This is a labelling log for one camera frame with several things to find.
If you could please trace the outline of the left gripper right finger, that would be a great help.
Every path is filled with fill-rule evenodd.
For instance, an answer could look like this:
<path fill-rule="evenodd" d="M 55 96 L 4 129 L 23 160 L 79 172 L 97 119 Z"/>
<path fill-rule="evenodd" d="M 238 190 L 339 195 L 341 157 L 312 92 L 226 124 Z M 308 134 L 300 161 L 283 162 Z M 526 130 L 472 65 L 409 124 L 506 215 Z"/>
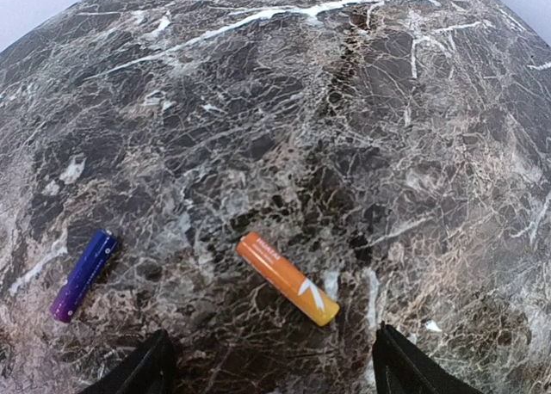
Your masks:
<path fill-rule="evenodd" d="M 382 323 L 377 330 L 372 358 L 379 394 L 480 393 L 446 372 L 389 324 Z"/>

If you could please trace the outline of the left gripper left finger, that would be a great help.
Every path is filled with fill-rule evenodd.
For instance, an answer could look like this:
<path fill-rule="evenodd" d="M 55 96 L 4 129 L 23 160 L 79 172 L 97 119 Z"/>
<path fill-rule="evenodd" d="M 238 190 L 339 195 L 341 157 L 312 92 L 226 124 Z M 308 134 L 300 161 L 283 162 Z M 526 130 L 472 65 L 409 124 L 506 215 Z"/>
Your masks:
<path fill-rule="evenodd" d="M 149 335 L 124 361 L 82 394 L 167 394 L 173 392 L 176 354 L 166 330 Z"/>

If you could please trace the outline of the orange battery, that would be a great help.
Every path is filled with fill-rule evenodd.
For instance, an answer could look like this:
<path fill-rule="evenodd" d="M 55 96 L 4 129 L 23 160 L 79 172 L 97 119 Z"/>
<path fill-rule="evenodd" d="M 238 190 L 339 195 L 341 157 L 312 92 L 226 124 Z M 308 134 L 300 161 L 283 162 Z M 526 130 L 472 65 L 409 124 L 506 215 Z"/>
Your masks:
<path fill-rule="evenodd" d="M 260 275 L 318 326 L 326 326 L 340 307 L 256 232 L 250 232 L 236 248 Z"/>

